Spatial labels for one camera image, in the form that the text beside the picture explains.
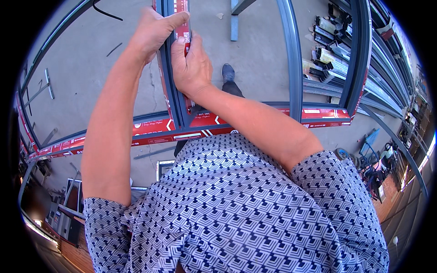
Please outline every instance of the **shoe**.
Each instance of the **shoe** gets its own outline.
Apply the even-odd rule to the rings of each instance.
[[[235,79],[235,71],[228,63],[225,63],[222,67],[223,83],[233,82]]]

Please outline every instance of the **shirt sleeve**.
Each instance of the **shirt sleeve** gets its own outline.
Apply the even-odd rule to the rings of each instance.
[[[348,265],[387,272],[388,251],[375,208],[350,159],[317,152],[293,167],[291,180],[310,194],[331,220]]]
[[[121,217],[127,209],[120,203],[102,198],[90,197],[84,201],[85,238],[97,273],[124,270],[130,236]]]

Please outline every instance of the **patterned shirt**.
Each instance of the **patterned shirt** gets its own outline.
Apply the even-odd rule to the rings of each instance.
[[[96,272],[388,271],[352,161],[321,151],[288,176],[240,134],[187,142],[130,207],[91,197],[84,213]]]

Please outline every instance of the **qr code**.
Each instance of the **qr code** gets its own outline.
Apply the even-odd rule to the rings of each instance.
[[[190,33],[184,32],[185,43],[188,44],[190,42]]]

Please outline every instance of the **hand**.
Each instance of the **hand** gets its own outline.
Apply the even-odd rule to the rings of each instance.
[[[202,45],[200,35],[191,32],[191,47],[185,57],[185,39],[179,37],[171,45],[171,65],[176,88],[188,98],[196,101],[196,96],[206,87],[212,86],[212,63]]]
[[[152,7],[145,7],[128,47],[138,52],[147,64],[153,60],[156,51],[163,45],[171,32],[188,22],[189,19],[190,13],[186,11],[164,18]]]

